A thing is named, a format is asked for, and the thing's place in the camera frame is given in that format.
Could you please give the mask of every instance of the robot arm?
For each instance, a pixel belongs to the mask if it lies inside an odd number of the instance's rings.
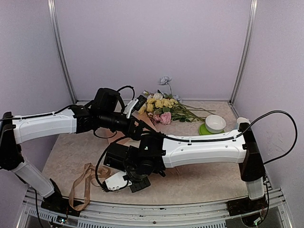
[[[246,182],[250,200],[265,197],[263,177],[265,169],[251,130],[241,137],[220,142],[191,142],[197,139],[225,139],[236,136],[239,130],[209,136],[174,136],[189,142],[173,141],[162,134],[143,134],[146,125],[132,117],[145,103],[143,96],[124,106],[119,92],[101,88],[93,101],[85,106],[71,105],[61,112],[35,116],[12,116],[5,113],[0,122],[0,167],[14,172],[24,182],[36,189],[45,198],[42,207],[52,210],[64,208],[68,202],[62,198],[56,184],[45,178],[39,170],[21,155],[20,144],[31,139],[61,133],[96,131],[99,127],[141,140],[139,148],[111,144],[104,158],[104,165],[120,170],[105,180],[105,191],[119,190],[130,186],[132,192],[150,186],[148,176],[158,173],[165,176],[165,169],[179,165],[234,162],[239,164],[241,178]],[[120,113],[114,112],[120,103]]]
[[[168,135],[171,138],[189,140],[190,142],[179,142],[166,138],[163,140],[153,138],[152,141],[147,137],[146,140],[145,138],[142,139],[139,148],[127,148],[116,144],[109,149],[104,165],[121,171],[108,178],[103,183],[103,188],[105,191],[113,191],[128,185],[132,192],[136,192],[150,186],[147,176],[152,172],[164,176],[163,171],[166,168],[174,168],[180,165],[233,162],[240,166],[241,178],[246,183],[249,198],[251,200],[262,198],[264,197],[263,178],[265,169],[251,131],[233,140],[191,142],[192,140],[225,139],[237,134],[239,134],[239,130],[191,137]],[[117,158],[123,160],[121,164],[119,164]]]

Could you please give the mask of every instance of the brown strap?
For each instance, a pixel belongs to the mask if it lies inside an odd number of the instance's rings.
[[[98,177],[99,178],[109,178],[111,176],[111,170],[107,167],[102,167],[98,169]],[[84,203],[77,205],[74,207],[74,197],[75,197],[75,187],[79,185],[82,180],[85,178],[85,193],[84,193]],[[68,196],[68,202],[70,206],[77,211],[83,210],[90,202],[90,191],[91,191],[91,183],[99,187],[99,185],[96,185],[92,182],[95,178],[95,166],[93,166],[91,163],[87,163],[84,166],[84,172],[78,177],[72,186],[71,192]]]

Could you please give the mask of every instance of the beige tabletop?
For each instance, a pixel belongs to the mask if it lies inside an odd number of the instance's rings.
[[[184,102],[193,107],[215,110],[227,123],[225,131],[230,131],[236,119],[226,102]],[[209,113],[198,112],[201,116]],[[170,125],[157,124],[157,130],[165,134],[199,135],[202,122]],[[100,136],[105,135],[99,129]],[[83,172],[85,163],[96,165],[100,155],[108,145],[107,140],[98,139],[92,132],[82,134],[62,134],[58,137],[47,160],[43,173],[53,179],[64,196],[68,196],[72,184]],[[165,205],[187,204],[226,200],[247,195],[245,183],[240,178],[238,165],[234,163],[206,163],[183,165],[166,170],[166,177],[157,174],[149,176],[151,186],[139,192],[131,193],[129,188],[118,192],[103,192],[101,188],[91,187],[91,200],[100,202]],[[76,198],[83,199],[84,184],[76,188]]]

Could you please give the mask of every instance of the bouquet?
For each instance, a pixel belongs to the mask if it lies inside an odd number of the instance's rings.
[[[197,116],[191,111],[207,111],[209,113],[211,111],[182,104],[180,97],[172,94],[172,88],[169,84],[171,80],[172,78],[168,76],[160,78],[160,85],[168,85],[170,94],[162,93],[160,90],[157,90],[156,93],[144,91],[143,94],[147,96],[147,102],[140,108],[139,113],[147,113],[154,125],[156,123],[167,125],[176,120],[180,122],[204,122],[206,117]]]

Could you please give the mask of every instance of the white wall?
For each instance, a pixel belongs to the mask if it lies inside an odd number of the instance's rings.
[[[47,1],[0,0],[0,115],[50,112],[70,104],[60,68]],[[22,145],[42,170],[56,137]],[[0,171],[0,227],[16,220],[27,186]]]
[[[244,78],[237,96],[240,115],[255,119],[274,109],[295,119],[299,139],[285,158],[266,165],[274,188],[282,188],[296,228],[304,216],[304,2],[259,0]],[[253,130],[263,160],[283,154],[295,132],[291,121],[275,114]]]
[[[78,100],[100,87],[168,92],[157,86],[164,75],[183,98],[230,98],[249,0],[57,0],[56,9]]]

